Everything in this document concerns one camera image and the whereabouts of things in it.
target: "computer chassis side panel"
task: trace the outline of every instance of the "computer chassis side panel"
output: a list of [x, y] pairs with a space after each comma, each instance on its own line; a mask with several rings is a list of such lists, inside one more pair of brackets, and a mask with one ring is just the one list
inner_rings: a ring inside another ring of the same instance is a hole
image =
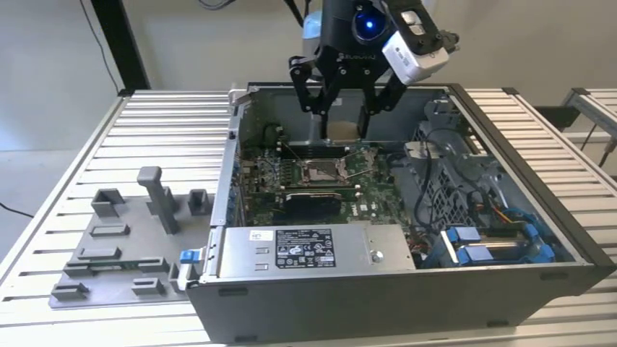
[[216, 343], [330, 340], [519, 325], [581, 293], [589, 267], [207, 284], [187, 292]]

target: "motherboard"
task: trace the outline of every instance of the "motherboard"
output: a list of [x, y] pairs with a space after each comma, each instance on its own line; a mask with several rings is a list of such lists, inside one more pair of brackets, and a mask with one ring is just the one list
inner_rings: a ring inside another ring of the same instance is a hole
[[248, 149], [243, 196], [248, 226], [411, 225], [378, 146]]

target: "metal table surface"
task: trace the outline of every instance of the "metal table surface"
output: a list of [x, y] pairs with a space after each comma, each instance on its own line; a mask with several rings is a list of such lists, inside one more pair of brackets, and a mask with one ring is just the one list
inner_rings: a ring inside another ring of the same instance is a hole
[[[502, 89], [468, 91], [617, 262], [615, 181], [519, 95], [507, 95]], [[119, 98], [0, 264], [2, 344], [208, 344], [188, 301], [55, 311], [47, 300], [90, 222], [90, 198], [98, 189], [118, 187], [124, 195], [146, 195], [135, 183], [138, 170], [158, 165], [166, 169], [163, 181], [175, 192], [198, 187], [215, 191], [230, 115], [224, 92], [140, 91]], [[552, 301], [519, 327], [282, 346], [567, 347], [617, 346], [616, 341], [617, 273], [585, 295]]]

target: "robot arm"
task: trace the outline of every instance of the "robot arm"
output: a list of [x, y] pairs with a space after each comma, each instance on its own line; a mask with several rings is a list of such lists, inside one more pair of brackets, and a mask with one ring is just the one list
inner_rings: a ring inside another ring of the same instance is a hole
[[[322, 117], [322, 138], [343, 89], [364, 93], [359, 118], [364, 138], [371, 117], [391, 111], [407, 86], [448, 63], [458, 42], [456, 34], [439, 31], [422, 0], [326, 0], [318, 48], [290, 59], [302, 109]], [[375, 83], [391, 68], [395, 74], [378, 94]], [[310, 91], [310, 79], [322, 82], [318, 95]]]

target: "sticker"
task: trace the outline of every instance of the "sticker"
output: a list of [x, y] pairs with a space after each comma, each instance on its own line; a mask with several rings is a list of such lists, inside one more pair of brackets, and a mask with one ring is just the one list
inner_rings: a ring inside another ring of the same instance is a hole
[[251, 241], [272, 241], [274, 230], [252, 230], [250, 234]]
[[278, 230], [278, 267], [336, 267], [332, 229]]

